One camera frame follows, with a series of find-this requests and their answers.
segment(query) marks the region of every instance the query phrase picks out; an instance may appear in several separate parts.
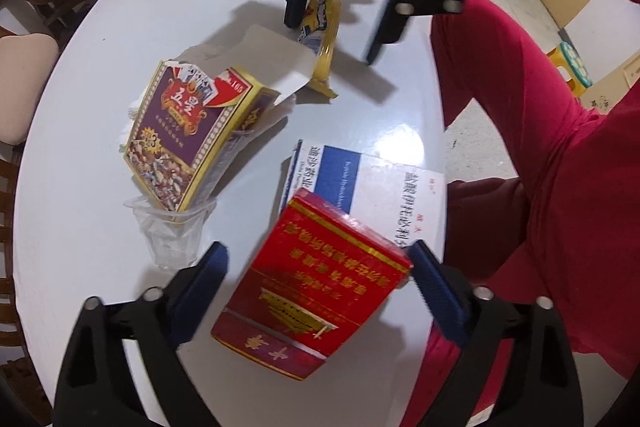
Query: cigarette pack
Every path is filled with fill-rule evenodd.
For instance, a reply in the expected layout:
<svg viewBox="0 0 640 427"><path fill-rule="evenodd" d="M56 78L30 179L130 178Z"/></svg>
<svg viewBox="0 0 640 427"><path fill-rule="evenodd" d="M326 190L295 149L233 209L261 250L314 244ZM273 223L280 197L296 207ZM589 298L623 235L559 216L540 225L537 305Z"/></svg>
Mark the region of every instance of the cigarette pack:
<svg viewBox="0 0 640 427"><path fill-rule="evenodd" d="M444 207L439 172L300 140L293 151L282 207L306 188L398 247L418 239L434 248Z"/></svg>
<svg viewBox="0 0 640 427"><path fill-rule="evenodd" d="M251 132L280 93L239 67L208 76L194 64L160 63L133 124L124 158L139 184L167 210L206 200L216 165Z"/></svg>
<svg viewBox="0 0 640 427"><path fill-rule="evenodd" d="M401 248L300 188L214 324L214 339L304 380L412 267Z"/></svg>

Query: crumpled plastic cup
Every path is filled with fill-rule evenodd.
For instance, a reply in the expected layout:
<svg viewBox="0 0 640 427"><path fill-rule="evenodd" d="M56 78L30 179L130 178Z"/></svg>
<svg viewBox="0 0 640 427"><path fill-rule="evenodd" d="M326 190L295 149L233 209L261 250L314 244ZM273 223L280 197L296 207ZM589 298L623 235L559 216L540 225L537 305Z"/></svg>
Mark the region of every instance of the crumpled plastic cup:
<svg viewBox="0 0 640 427"><path fill-rule="evenodd" d="M216 198L210 198L183 212L170 212L140 196L124 205L133 210L154 263L163 270L174 271L196 261L202 227L216 203Z"/></svg>

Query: red cigarette box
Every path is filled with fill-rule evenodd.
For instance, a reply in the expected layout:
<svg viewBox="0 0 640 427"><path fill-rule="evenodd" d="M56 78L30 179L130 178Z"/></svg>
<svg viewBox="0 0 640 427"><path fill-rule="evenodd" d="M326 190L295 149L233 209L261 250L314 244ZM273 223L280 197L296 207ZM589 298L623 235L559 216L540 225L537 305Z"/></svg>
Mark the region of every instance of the red cigarette box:
<svg viewBox="0 0 640 427"><path fill-rule="evenodd" d="M300 188L211 335L255 362L304 380L411 267L394 243Z"/></svg>

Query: person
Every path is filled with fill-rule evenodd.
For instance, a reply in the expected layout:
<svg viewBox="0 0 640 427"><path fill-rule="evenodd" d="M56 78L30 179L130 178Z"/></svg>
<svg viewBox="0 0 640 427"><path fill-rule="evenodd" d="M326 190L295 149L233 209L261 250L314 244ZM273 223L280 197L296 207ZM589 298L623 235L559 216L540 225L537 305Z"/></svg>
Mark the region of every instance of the person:
<svg viewBox="0 0 640 427"><path fill-rule="evenodd" d="M431 43L445 126L476 99L519 176L449 184L444 263L506 301L550 297L573 351L629 378L640 361L640 82L607 116L584 109L489 0L434 16ZM500 390L502 344L476 413ZM434 327L402 427L420 421L458 354Z"/></svg>

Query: yellow snack wrapper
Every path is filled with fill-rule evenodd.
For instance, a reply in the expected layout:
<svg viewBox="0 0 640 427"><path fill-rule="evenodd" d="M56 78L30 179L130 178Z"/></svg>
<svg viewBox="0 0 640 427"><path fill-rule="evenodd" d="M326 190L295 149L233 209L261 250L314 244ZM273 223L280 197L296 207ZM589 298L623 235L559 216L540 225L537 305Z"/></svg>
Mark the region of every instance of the yellow snack wrapper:
<svg viewBox="0 0 640 427"><path fill-rule="evenodd" d="M309 0L298 37L298 42L312 50L317 57L307 86L329 98L338 96L329 87L329 73L339 24L340 0Z"/></svg>

